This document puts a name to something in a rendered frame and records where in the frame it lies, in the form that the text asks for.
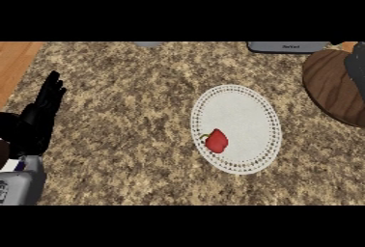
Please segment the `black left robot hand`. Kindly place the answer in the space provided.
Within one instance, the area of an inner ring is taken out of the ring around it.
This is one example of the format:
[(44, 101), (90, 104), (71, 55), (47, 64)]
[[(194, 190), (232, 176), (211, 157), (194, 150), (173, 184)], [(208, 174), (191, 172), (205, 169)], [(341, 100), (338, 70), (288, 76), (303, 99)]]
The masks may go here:
[(61, 74), (53, 70), (41, 85), (36, 101), (19, 114), (0, 112), (0, 139), (9, 143), (9, 157), (41, 155), (49, 147), (55, 118), (67, 88)]

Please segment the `white round lace placemat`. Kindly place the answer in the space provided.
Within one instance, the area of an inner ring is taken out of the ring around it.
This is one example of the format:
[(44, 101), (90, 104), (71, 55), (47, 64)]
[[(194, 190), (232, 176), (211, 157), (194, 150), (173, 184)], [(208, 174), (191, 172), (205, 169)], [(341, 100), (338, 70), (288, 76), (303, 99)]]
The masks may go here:
[[(270, 165), (281, 149), (281, 123), (268, 100), (254, 90), (241, 85), (211, 88), (197, 99), (189, 123), (198, 152), (217, 169), (250, 175)], [(222, 153), (205, 146), (216, 129), (228, 139)]]

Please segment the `brown wooden bowl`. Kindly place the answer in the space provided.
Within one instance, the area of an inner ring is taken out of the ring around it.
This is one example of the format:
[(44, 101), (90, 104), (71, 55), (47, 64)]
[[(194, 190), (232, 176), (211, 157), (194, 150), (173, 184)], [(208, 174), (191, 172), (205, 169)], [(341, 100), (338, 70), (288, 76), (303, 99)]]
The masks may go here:
[(365, 100), (344, 68), (347, 55), (335, 49), (312, 53), (303, 64), (303, 84), (324, 113), (341, 123), (365, 128)]

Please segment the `grey flat appliance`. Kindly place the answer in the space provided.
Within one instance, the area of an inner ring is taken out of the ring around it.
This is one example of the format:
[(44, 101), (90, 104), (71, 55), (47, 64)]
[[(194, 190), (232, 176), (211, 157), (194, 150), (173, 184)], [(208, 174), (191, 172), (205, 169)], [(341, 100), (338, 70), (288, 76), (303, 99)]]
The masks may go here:
[(247, 46), (259, 53), (312, 53), (327, 46), (325, 41), (248, 41)]

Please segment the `dark grey object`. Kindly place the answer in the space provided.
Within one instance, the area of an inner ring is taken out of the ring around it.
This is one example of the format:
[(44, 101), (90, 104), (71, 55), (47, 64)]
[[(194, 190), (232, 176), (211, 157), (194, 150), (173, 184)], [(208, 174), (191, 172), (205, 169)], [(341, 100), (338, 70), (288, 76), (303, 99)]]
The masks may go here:
[(365, 98), (365, 41), (361, 41), (344, 58), (344, 68), (352, 79), (359, 94)]

